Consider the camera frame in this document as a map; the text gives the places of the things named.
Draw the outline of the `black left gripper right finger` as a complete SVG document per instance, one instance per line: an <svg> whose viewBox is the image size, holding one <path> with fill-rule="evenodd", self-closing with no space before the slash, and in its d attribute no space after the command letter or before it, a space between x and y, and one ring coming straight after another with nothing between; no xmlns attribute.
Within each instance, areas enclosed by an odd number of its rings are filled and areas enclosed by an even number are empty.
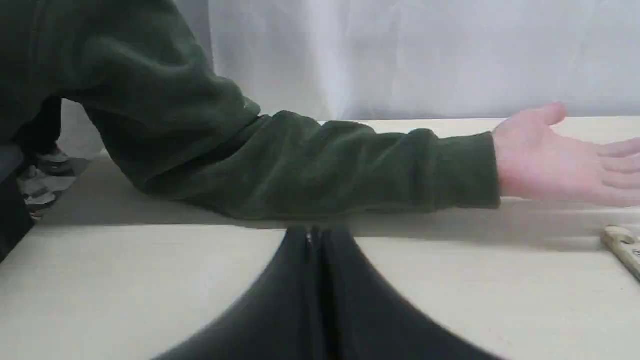
<svg viewBox="0 0 640 360"><path fill-rule="evenodd" d="M345 228L320 231L320 306L334 360L494 360L400 294Z"/></svg>

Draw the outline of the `green sleeved forearm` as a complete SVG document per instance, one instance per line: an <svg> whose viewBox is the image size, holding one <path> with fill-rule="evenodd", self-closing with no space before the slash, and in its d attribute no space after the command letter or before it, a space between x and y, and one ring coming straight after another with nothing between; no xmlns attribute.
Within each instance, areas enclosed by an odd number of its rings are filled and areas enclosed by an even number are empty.
<svg viewBox="0 0 640 360"><path fill-rule="evenodd" d="M262 115L215 75L173 0L3 0L1 141L81 104L140 191L243 220L497 208L493 137Z"/></svg>

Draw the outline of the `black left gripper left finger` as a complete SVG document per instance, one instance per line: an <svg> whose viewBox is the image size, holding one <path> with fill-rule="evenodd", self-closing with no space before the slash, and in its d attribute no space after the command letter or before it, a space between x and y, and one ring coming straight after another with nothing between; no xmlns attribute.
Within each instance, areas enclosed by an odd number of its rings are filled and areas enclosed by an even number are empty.
<svg viewBox="0 0 640 360"><path fill-rule="evenodd" d="M220 317L160 360L320 360L317 246L310 228L286 230L252 286Z"/></svg>

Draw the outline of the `bare human hand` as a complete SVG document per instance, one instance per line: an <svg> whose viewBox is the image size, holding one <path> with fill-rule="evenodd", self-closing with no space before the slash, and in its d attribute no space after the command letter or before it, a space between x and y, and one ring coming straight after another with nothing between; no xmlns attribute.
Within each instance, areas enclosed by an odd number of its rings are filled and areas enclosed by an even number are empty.
<svg viewBox="0 0 640 360"><path fill-rule="evenodd" d="M500 193L507 198L604 207L640 203L637 137L598 144L559 135L561 103L517 112L493 130Z"/></svg>

